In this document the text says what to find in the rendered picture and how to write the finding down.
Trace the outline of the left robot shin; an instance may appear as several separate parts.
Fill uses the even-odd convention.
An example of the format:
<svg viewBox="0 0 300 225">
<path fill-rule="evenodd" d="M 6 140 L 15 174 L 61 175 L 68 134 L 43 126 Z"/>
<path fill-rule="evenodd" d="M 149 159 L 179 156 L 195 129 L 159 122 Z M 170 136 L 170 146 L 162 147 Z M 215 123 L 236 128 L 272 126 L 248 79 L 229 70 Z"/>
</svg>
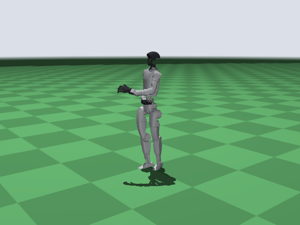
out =
<svg viewBox="0 0 300 225">
<path fill-rule="evenodd" d="M 156 160 L 157 163 L 161 163 L 161 151 L 162 151 L 162 143 L 161 143 L 161 136 L 159 136 L 159 141 L 154 141 L 153 143 L 153 148 L 154 148 L 154 153 L 156 155 Z"/>
</svg>

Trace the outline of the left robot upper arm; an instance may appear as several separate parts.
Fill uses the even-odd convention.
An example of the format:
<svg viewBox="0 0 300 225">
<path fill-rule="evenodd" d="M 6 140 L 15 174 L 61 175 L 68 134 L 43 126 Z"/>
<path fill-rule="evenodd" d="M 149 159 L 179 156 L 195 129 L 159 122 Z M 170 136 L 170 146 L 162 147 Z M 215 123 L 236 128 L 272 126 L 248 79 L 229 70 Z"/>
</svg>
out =
<svg viewBox="0 0 300 225">
<path fill-rule="evenodd" d="M 152 77 L 153 77 L 153 79 L 152 79 L 152 82 L 151 82 L 151 88 L 154 90 L 154 92 L 152 93 L 152 94 L 154 94 L 155 91 L 156 91 L 156 88 L 157 88 L 158 81 L 161 77 L 161 73 L 158 72 L 158 71 L 154 71 L 153 74 L 152 74 Z M 150 95 L 152 95 L 152 94 L 150 94 Z"/>
</svg>

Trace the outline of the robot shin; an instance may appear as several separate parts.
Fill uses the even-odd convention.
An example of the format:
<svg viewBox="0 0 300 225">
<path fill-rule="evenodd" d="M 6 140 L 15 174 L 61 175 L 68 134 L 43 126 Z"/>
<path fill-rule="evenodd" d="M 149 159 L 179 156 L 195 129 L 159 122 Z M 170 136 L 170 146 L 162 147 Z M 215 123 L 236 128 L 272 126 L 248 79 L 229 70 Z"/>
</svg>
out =
<svg viewBox="0 0 300 225">
<path fill-rule="evenodd" d="M 142 145 L 142 151 L 144 153 L 145 162 L 147 164 L 150 164 L 150 142 L 143 141 L 143 138 L 141 137 L 141 145 Z"/>
<path fill-rule="evenodd" d="M 161 151 L 162 151 L 162 143 L 161 143 L 161 136 L 159 136 L 159 141 L 154 141 L 153 143 L 153 148 L 154 148 L 154 153 L 156 155 L 156 160 L 157 163 L 161 163 Z"/>
</svg>

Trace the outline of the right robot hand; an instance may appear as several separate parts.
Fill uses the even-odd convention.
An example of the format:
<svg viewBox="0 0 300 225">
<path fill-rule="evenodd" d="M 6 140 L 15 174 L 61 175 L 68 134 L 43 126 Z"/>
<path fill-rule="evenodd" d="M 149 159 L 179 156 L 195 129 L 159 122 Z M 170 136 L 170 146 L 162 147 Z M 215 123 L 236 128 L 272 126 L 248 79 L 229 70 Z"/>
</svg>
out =
<svg viewBox="0 0 300 225">
<path fill-rule="evenodd" d="M 142 103 L 143 105 L 151 105 L 151 104 L 152 104 L 152 101 L 149 102 L 149 100 L 148 100 L 148 101 L 147 101 L 147 100 L 141 100 L 141 103 Z"/>
</svg>

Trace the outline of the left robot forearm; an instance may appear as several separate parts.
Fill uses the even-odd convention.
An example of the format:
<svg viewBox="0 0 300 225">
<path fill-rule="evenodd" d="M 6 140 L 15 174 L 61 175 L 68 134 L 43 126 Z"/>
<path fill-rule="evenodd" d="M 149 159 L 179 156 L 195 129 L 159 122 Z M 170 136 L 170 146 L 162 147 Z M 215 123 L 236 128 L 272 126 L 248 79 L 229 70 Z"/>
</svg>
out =
<svg viewBox="0 0 300 225">
<path fill-rule="evenodd" d="M 135 90 L 135 89 L 131 89 L 130 91 L 131 93 L 134 93 L 134 95 L 136 97 L 138 96 L 146 96 L 146 95 L 149 95 L 149 94 L 152 94 L 154 92 L 154 90 L 152 88 L 149 88 L 149 89 L 144 89 L 144 90 Z"/>
</svg>

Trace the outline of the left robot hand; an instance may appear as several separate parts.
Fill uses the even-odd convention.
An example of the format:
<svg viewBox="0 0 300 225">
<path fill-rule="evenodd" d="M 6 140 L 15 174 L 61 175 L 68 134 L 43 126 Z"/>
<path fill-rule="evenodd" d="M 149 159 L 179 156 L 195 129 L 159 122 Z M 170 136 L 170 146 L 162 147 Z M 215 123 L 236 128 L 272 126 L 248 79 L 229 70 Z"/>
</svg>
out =
<svg viewBox="0 0 300 225">
<path fill-rule="evenodd" d="M 132 88 L 129 88 L 127 85 L 123 85 L 123 86 L 119 86 L 119 88 L 118 88 L 118 93 L 119 92 L 123 92 L 123 93 L 129 93 L 129 94 L 132 94 L 132 95 L 134 95 L 134 93 L 131 93 L 130 91 L 131 91 L 131 89 Z"/>
</svg>

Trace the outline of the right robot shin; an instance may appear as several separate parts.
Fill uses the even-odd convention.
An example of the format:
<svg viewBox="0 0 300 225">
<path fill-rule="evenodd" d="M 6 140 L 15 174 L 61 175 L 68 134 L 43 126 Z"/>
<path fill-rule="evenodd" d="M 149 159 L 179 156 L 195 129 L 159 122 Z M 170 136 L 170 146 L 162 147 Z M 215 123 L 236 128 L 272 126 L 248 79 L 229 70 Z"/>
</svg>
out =
<svg viewBox="0 0 300 225">
<path fill-rule="evenodd" d="M 142 145 L 142 151 L 144 153 L 145 162 L 147 164 L 150 164 L 150 142 L 143 141 L 143 138 L 141 137 L 141 145 Z"/>
</svg>

